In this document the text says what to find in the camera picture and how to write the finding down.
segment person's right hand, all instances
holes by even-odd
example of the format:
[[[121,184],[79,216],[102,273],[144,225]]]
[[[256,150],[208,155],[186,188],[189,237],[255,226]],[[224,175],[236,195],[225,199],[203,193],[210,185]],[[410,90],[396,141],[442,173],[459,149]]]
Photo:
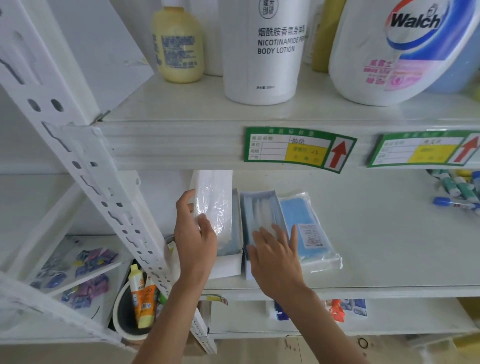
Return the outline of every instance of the person's right hand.
[[[272,224],[277,238],[265,228],[253,232],[252,244],[247,250],[252,265],[252,275],[260,289],[280,305],[299,290],[306,288],[301,272],[297,252],[297,227],[292,227],[290,245],[287,235],[275,224]]]

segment floor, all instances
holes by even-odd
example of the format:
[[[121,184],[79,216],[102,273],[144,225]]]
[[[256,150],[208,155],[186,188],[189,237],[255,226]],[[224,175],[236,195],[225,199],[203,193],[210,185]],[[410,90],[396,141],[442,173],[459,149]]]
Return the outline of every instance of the floor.
[[[371,364],[470,364],[448,344],[436,345],[430,352],[408,348],[401,337],[351,338]],[[185,357],[182,364],[315,364],[302,337],[284,339],[219,340],[218,355]],[[112,345],[52,344],[0,346],[2,364],[130,364],[135,354]]]

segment price tag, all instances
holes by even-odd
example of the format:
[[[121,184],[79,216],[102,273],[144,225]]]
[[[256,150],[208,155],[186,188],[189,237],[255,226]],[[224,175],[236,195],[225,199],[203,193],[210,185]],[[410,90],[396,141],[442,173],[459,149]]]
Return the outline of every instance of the price tag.
[[[479,139],[480,132],[472,130],[385,134],[367,167],[463,166],[480,147]]]
[[[243,161],[304,164],[340,173],[356,141],[318,130],[248,127]]]

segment circular logo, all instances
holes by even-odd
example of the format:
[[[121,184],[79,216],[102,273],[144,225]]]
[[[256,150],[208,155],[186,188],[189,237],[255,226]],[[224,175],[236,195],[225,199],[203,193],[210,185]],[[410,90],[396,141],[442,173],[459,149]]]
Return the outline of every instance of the circular logo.
[[[385,22],[388,44],[397,50],[410,50],[424,44],[442,27],[449,10],[450,0],[436,0],[430,4],[402,0]]]
[[[260,0],[258,11],[262,18],[272,19],[278,11],[278,0]]]

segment hand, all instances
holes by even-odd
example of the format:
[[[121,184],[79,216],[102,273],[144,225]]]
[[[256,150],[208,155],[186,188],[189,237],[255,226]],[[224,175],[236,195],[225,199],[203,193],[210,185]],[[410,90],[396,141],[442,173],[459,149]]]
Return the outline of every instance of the hand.
[[[288,297],[306,288],[297,252],[298,236],[296,225],[292,226],[290,245],[287,235],[272,224],[277,238],[265,228],[253,232],[255,246],[247,245],[252,264],[252,274],[268,297],[282,305]]]
[[[174,235],[180,259],[179,281],[203,290],[215,263],[217,243],[215,231],[205,214],[198,217],[198,225],[195,223],[191,214],[193,204],[188,203],[193,196],[194,189],[184,192],[177,201]]]

